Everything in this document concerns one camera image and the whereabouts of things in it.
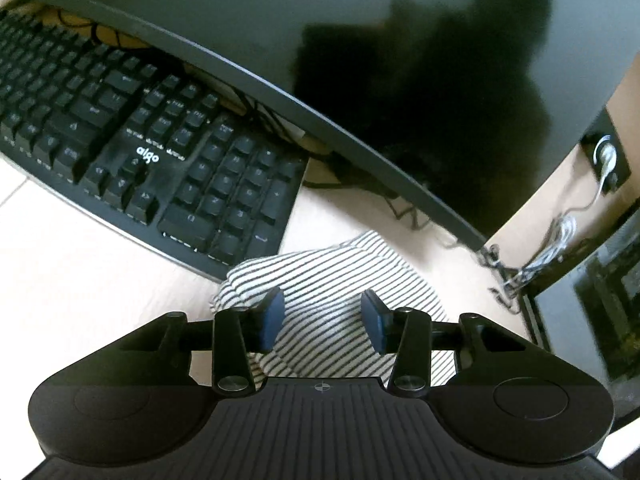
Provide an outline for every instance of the coiled white cord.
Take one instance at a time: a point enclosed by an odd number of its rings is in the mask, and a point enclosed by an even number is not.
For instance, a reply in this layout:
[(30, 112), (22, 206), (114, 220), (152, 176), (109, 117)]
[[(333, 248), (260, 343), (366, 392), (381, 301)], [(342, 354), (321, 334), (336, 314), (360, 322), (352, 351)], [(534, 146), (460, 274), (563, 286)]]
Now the coiled white cord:
[(568, 209), (563, 215), (556, 218), (551, 224), (549, 240), (546, 246), (536, 254), (527, 265), (521, 267), (516, 275), (507, 280), (504, 285), (509, 285), (516, 289), (521, 288), (526, 283), (529, 283), (540, 270), (548, 266), (548, 264), (566, 250), (569, 242), (577, 231), (577, 221), (573, 213), (587, 211), (587, 209), (590, 209), (598, 201), (602, 194), (602, 187), (604, 186), (606, 178), (616, 167), (618, 154), (613, 144), (606, 143), (601, 146), (599, 158), (602, 164), (602, 170), (600, 172), (598, 191), (593, 197), (593, 200), (584, 207)]

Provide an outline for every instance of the black power outlet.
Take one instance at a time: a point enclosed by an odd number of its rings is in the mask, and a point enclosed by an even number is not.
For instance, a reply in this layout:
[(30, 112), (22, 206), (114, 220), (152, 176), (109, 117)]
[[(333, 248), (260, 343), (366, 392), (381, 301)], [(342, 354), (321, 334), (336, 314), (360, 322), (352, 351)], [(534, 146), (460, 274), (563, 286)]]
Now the black power outlet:
[(582, 149), (598, 179), (602, 174), (602, 164), (599, 159), (600, 150), (606, 142), (613, 144), (618, 160), (615, 169), (604, 181), (604, 186), (602, 186), (603, 194), (618, 190), (631, 176), (631, 168), (629, 168), (628, 160), (626, 160), (625, 150), (622, 147), (622, 143), (620, 143), (616, 127), (611, 122), (611, 117), (609, 117), (609, 113), (605, 108), (593, 121), (593, 124), (580, 141)]

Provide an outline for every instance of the monitor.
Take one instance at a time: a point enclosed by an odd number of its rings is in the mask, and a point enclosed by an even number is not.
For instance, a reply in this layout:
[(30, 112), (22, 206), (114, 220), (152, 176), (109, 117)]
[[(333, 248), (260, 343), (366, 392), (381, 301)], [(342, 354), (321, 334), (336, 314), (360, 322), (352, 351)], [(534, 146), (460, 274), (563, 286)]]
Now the monitor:
[(640, 0), (38, 0), (254, 97), (478, 250), (599, 115)]

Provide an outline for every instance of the striped cloth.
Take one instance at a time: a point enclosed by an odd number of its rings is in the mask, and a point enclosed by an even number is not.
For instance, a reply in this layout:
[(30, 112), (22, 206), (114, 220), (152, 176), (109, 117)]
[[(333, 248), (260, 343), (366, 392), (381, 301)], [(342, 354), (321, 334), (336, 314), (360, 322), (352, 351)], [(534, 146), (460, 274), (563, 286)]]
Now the striped cloth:
[[(360, 295), (368, 288), (390, 309), (411, 306), (447, 320), (431, 285), (374, 231), (328, 249), (243, 262), (211, 308), (253, 306), (274, 286), (284, 292), (286, 314), (273, 351), (249, 354), (256, 385), (265, 376), (379, 376), (386, 384), (395, 356), (377, 354), (365, 332)], [(431, 384), (454, 374), (453, 352), (432, 352)]]

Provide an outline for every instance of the black mechanical keyboard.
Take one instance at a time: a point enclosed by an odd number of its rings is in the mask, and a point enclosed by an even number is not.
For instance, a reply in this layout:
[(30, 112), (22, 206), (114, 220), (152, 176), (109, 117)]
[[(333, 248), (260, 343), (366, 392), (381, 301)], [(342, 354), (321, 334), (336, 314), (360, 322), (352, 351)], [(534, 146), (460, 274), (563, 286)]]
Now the black mechanical keyboard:
[(306, 157), (195, 79), (0, 14), (0, 151), (119, 231), (223, 280), (276, 254)]

